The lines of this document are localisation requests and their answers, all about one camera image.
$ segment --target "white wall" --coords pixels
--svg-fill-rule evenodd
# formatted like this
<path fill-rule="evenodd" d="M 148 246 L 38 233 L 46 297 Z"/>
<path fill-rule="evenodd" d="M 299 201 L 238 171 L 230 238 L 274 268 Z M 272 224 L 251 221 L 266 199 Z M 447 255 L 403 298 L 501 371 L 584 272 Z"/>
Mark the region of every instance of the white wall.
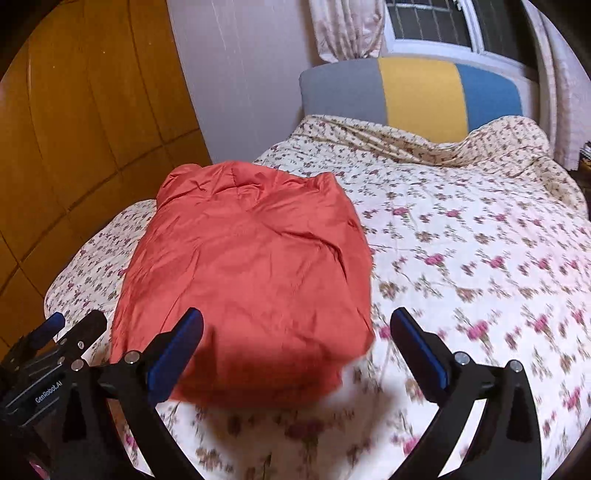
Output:
<path fill-rule="evenodd" d="M 321 61 L 308 0 L 168 0 L 214 163 L 252 161 L 301 119 L 298 78 Z"/>

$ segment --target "screw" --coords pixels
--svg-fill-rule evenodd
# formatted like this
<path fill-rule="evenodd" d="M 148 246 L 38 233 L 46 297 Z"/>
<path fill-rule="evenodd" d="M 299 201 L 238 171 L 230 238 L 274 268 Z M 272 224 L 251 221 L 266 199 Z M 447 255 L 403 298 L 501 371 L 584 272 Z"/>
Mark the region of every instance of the screw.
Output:
<path fill-rule="evenodd" d="M 82 370 L 83 367 L 84 367 L 84 360 L 82 360 L 80 358 L 78 360 L 74 360 L 72 362 L 72 370 L 74 372 Z"/>
<path fill-rule="evenodd" d="M 523 365 L 519 360 L 511 360 L 509 362 L 509 368 L 511 368 L 516 374 L 523 370 Z"/>
<path fill-rule="evenodd" d="M 132 350 L 127 352 L 124 357 L 125 363 L 133 365 L 139 360 L 139 352 L 137 350 Z"/>
<path fill-rule="evenodd" d="M 466 352 L 456 352 L 453 357 L 460 365 L 467 365 L 470 363 L 470 356 Z"/>

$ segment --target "curtain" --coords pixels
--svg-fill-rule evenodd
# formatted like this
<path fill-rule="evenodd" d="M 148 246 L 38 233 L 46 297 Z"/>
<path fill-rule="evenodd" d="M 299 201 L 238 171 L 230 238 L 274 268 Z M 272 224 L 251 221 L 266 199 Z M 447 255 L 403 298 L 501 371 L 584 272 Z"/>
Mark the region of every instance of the curtain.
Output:
<path fill-rule="evenodd" d="M 384 0 L 310 0 L 316 46 L 329 63 L 377 57 L 384 33 Z"/>
<path fill-rule="evenodd" d="M 591 140 L 591 80 L 554 24 L 528 0 L 522 1 L 537 42 L 540 126 L 554 159 L 576 170 L 580 149 Z"/>

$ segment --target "floral bedspread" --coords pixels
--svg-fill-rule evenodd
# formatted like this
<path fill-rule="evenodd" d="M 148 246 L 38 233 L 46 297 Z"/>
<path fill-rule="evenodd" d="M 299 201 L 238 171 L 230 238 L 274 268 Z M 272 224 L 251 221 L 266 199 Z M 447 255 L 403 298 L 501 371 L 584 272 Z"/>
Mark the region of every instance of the floral bedspread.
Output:
<path fill-rule="evenodd" d="M 504 117 L 458 144 L 390 127 L 306 118 L 256 162 L 301 176 L 335 174 L 356 206 L 374 255 L 376 342 L 346 368 L 343 387 L 316 406 L 281 411 L 157 408 L 205 478 L 329 480 L 389 477 L 437 407 L 425 401 L 389 337 L 405 306 L 452 351 L 478 362 L 521 360 L 538 411 L 544 479 L 591 417 L 591 224 L 576 184 L 547 157 L 536 124 Z M 125 268 L 155 209 L 135 204 L 90 240 L 56 279 L 46 313 L 68 325 L 91 308 L 112 320 Z M 85 357 L 106 358 L 109 333 Z M 477 403 L 444 472 L 476 431 Z M 127 451 L 148 471 L 132 434 Z"/>

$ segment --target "red cloth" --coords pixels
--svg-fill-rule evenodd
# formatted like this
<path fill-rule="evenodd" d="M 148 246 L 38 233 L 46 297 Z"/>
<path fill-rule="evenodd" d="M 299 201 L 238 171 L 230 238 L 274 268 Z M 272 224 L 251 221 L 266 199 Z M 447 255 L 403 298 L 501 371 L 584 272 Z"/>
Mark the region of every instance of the red cloth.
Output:
<path fill-rule="evenodd" d="M 373 341 L 371 268 L 355 209 L 332 174 L 183 165 L 160 188 L 127 270 L 111 361 L 144 350 L 195 307 L 205 334 L 171 398 L 315 401 Z"/>

